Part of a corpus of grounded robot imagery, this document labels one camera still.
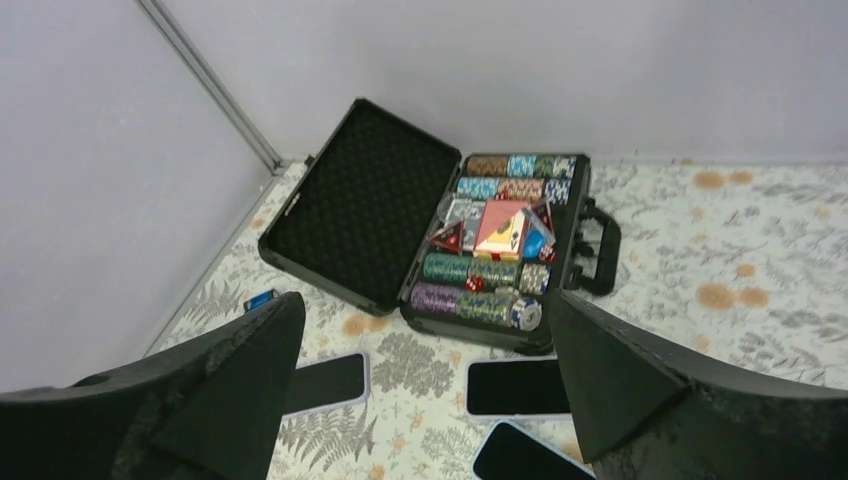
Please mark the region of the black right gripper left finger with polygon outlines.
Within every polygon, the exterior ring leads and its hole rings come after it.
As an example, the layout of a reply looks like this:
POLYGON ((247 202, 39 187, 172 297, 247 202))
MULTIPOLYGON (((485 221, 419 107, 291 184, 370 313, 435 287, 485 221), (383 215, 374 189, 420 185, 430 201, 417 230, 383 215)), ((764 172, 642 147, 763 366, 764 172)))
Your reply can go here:
POLYGON ((288 292, 64 388, 1 397, 5 479, 263 479, 300 351, 288 292))

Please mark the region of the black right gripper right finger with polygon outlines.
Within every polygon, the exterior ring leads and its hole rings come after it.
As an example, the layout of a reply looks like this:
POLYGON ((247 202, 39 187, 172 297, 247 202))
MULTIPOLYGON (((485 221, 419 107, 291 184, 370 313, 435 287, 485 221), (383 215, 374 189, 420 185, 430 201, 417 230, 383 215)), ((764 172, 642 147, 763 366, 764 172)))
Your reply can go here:
POLYGON ((583 458, 600 479, 843 479, 847 394, 746 370, 571 292, 547 316, 583 458))

